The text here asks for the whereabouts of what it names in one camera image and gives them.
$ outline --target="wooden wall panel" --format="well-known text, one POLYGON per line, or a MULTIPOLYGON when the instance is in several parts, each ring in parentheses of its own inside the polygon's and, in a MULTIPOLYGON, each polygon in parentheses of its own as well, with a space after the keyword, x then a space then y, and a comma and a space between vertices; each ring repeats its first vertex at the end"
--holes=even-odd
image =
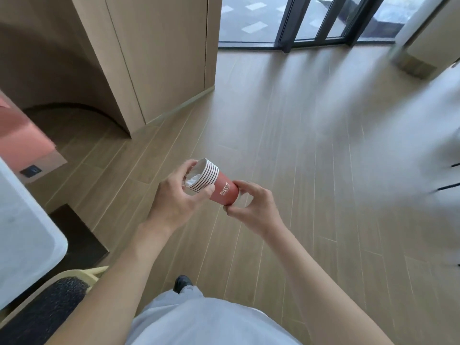
POLYGON ((219 46, 220 14, 222 0, 207 2, 206 67, 204 88, 214 86, 216 78, 217 48, 219 46))
POLYGON ((207 0, 106 1, 146 122, 204 90, 207 0))
POLYGON ((105 0, 72 0, 130 133, 145 126, 105 0))
POLYGON ((123 118, 71 0, 1 0, 0 87, 21 109, 82 103, 123 118))

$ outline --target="hand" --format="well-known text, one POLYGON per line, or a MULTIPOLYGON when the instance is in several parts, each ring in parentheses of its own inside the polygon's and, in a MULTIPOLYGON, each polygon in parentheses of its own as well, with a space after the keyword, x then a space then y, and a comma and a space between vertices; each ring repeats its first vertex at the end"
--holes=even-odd
POLYGON ((182 181, 197 160, 181 164, 168 178, 160 182, 153 200, 152 208, 145 224, 164 227, 169 234, 184 225, 192 214, 213 194, 215 186, 208 185, 194 196, 187 195, 182 181))
POLYGON ((273 230, 284 227, 270 190, 243 180, 233 180, 233 183, 242 193, 247 192, 254 198, 246 208, 224 206, 228 216, 240 220, 264 240, 273 230))

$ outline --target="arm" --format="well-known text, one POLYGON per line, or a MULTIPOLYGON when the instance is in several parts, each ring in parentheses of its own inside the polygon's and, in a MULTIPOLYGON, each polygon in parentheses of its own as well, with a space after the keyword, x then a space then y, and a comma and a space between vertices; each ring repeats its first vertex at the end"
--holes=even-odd
POLYGON ((196 162, 185 162, 160 183, 147 220, 47 345, 123 345, 126 342, 156 257, 176 228, 185 224, 214 191, 214 185, 195 196, 182 190, 182 179, 196 162))
POLYGON ((235 181, 254 198, 227 214, 261 235, 280 260, 315 344, 392 345, 383 331, 314 261, 283 224, 271 191, 235 181))

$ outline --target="stack of paper cups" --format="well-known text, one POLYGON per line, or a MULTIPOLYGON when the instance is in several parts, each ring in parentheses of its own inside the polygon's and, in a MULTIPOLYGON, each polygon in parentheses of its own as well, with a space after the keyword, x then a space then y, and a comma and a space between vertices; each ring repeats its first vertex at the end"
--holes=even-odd
POLYGON ((185 177, 185 187, 198 193, 211 184, 216 186, 210 198, 212 201, 226 206, 238 198, 238 187, 214 163, 201 159, 185 177))

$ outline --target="white table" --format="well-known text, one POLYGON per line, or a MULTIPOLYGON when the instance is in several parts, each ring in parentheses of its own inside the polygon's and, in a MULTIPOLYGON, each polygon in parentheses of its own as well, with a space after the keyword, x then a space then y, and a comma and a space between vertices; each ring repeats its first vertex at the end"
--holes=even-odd
POLYGON ((0 158, 0 310, 66 251, 66 237, 0 158))

